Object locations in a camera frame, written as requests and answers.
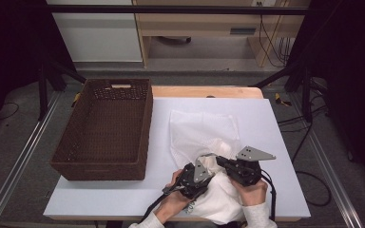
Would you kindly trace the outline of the light wooden desk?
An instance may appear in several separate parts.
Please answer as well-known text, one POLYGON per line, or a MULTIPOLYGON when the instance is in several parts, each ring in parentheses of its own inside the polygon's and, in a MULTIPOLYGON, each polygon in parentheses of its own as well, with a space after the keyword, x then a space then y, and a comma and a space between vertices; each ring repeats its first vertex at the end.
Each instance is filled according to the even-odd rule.
MULTIPOLYGON (((307 8, 311 0, 131 0, 135 6, 221 6, 307 8)), ((262 67, 276 50, 279 38, 295 38, 302 15, 159 14, 137 13, 135 19, 144 57, 152 37, 246 37, 262 67)))

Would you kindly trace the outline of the person's right hand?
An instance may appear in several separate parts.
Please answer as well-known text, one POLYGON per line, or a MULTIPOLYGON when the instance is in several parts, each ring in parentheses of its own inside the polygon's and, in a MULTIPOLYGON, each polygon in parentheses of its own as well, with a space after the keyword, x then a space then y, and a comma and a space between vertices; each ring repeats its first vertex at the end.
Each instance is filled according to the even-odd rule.
POLYGON ((243 206, 256 206, 265 203, 268 184, 263 180, 250 186, 242 186, 235 180, 231 180, 231 183, 238 190, 243 206))

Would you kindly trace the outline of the black curtain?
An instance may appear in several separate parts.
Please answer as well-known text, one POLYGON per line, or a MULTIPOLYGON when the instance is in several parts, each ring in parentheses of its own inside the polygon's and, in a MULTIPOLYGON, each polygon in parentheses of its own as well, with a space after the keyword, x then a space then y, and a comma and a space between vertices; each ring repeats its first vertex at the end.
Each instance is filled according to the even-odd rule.
POLYGON ((47 0, 0 0, 0 110, 15 88, 43 82, 63 90, 63 76, 76 74, 47 5, 47 0))
POLYGON ((322 13, 304 18, 292 55, 324 27, 309 68, 327 82, 336 126, 365 166, 365 0, 311 0, 309 8, 322 13))

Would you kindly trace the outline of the yellow black tool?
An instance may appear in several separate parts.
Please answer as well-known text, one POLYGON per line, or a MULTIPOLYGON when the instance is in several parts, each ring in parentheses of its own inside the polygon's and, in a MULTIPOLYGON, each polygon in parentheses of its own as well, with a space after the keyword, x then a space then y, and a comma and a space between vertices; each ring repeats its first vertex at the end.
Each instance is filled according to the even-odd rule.
POLYGON ((278 105, 292 106, 291 102, 283 101, 278 93, 275 93, 275 101, 278 105))

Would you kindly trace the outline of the black horizontal frame bar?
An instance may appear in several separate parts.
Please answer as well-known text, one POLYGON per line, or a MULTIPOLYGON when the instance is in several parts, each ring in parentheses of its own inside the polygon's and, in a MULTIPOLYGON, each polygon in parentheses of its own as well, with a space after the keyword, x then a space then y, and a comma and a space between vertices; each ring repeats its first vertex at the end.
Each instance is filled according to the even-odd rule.
POLYGON ((48 5, 51 12, 64 13, 161 13, 161 14, 251 14, 306 15, 305 8, 212 7, 212 6, 127 6, 127 5, 48 5))

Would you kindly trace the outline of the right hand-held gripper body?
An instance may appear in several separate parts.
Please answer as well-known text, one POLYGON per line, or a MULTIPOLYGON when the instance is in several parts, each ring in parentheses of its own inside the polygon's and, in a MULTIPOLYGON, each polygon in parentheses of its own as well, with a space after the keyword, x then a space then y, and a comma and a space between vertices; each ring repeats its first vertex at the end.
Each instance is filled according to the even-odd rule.
POLYGON ((270 161, 275 158, 275 155, 251 146, 245 146, 234 160, 227 161, 226 173, 242 186, 255 185, 262 177, 259 162, 270 161))

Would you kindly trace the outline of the brown woven basket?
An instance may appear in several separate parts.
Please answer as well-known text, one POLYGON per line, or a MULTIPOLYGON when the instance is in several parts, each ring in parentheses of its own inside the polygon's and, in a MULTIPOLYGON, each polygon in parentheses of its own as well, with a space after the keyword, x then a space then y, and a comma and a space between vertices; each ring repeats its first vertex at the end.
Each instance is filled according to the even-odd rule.
POLYGON ((153 110, 148 79, 86 81, 50 165, 69 181, 141 181, 153 110))

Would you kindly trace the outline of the aluminium floor rail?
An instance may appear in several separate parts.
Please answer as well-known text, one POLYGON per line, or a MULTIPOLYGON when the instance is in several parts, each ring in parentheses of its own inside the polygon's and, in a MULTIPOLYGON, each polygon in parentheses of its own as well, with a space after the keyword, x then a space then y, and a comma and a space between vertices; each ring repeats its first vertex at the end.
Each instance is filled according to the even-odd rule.
POLYGON ((51 95, 51 99, 48 103, 48 111, 43 116, 43 118, 37 122, 34 126, 32 133, 30 134, 27 143, 24 145, 20 155, 18 156, 16 162, 11 168, 9 174, 7 175, 5 182, 0 188, 0 216, 5 209, 18 181, 21 179, 26 166, 29 163, 38 142, 40 141, 46 127, 51 119, 53 112, 58 105, 58 101, 62 96, 61 92, 54 91, 51 95))
POLYGON ((311 148, 319 170, 323 176, 324 182, 331 192, 332 200, 335 202, 338 212, 344 220, 347 228, 363 228, 361 219, 353 206, 349 195, 347 194, 344 185, 342 184, 336 170, 331 165, 321 141, 317 137, 317 133, 313 129, 315 126, 312 123, 307 123, 305 120, 301 123, 307 127, 308 133, 305 137, 306 144, 311 148))

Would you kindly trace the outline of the person's left hand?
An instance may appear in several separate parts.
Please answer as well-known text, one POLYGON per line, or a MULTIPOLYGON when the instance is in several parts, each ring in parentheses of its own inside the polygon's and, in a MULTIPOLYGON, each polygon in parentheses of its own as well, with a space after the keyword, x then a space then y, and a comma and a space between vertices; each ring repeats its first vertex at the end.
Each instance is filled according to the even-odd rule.
POLYGON ((160 206, 154 211, 154 215, 161 224, 165 224, 169 219, 178 215, 189 202, 190 199, 183 196, 180 191, 172 192, 161 201, 160 206))

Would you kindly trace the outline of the wooden table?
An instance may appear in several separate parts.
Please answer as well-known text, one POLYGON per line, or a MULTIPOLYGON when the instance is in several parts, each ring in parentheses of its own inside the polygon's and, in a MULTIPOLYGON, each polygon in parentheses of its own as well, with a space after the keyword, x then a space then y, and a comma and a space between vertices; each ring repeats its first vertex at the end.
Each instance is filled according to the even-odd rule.
POLYGON ((68 181, 60 178, 44 215, 58 220, 139 219, 161 194, 177 169, 170 149, 170 111, 205 111, 237 118, 240 141, 276 156, 260 166, 277 190, 276 220, 298 221, 310 211, 279 131, 270 102, 256 87, 158 86, 152 87, 145 179, 141 181, 68 181))

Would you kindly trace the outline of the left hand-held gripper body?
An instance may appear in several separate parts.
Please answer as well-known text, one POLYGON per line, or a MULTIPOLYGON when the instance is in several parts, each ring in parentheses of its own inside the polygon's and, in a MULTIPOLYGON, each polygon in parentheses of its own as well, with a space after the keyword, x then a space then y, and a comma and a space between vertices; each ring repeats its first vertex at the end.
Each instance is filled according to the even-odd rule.
POLYGON ((163 193, 170 195, 179 191, 186 198, 194 200, 207 191, 207 186, 213 177, 214 175, 207 171, 202 162, 196 159, 194 163, 188 163, 182 169, 174 184, 165 187, 163 193))

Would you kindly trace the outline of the white cabinet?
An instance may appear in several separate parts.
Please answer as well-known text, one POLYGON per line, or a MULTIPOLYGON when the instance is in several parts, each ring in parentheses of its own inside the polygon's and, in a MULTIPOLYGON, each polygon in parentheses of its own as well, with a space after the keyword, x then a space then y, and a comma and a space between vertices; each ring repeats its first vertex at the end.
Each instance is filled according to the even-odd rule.
POLYGON ((74 62, 141 62, 133 13, 53 13, 74 62))

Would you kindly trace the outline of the white garment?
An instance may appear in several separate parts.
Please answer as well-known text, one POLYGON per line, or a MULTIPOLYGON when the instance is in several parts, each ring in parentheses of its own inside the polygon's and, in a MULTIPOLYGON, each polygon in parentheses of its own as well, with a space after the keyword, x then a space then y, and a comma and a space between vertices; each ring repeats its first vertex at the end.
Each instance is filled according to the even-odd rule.
POLYGON ((223 225, 243 216, 238 190, 232 185, 226 171, 217 165, 216 157, 231 159, 235 156, 233 147, 222 141, 214 140, 208 145, 194 144, 188 147, 186 157, 190 162, 200 159, 212 180, 207 190, 190 202, 185 213, 223 225))

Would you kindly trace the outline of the black metal stand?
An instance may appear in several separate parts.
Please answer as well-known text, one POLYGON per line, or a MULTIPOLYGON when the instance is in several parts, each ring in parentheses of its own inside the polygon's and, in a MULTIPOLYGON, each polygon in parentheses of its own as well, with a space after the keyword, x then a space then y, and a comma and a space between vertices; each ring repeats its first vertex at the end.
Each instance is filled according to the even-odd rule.
POLYGON ((48 114, 47 83, 50 83, 55 91, 63 91, 67 87, 67 84, 63 79, 63 75, 67 75, 82 84, 86 82, 86 78, 77 73, 75 69, 65 67, 56 61, 49 61, 47 63, 41 64, 40 68, 38 69, 40 102, 39 121, 42 121, 43 118, 48 114))
POLYGON ((283 76, 288 76, 284 85, 287 92, 295 92, 301 87, 301 114, 310 123, 313 120, 310 104, 311 73, 303 61, 295 61, 272 76, 255 83, 253 87, 263 88, 283 76))

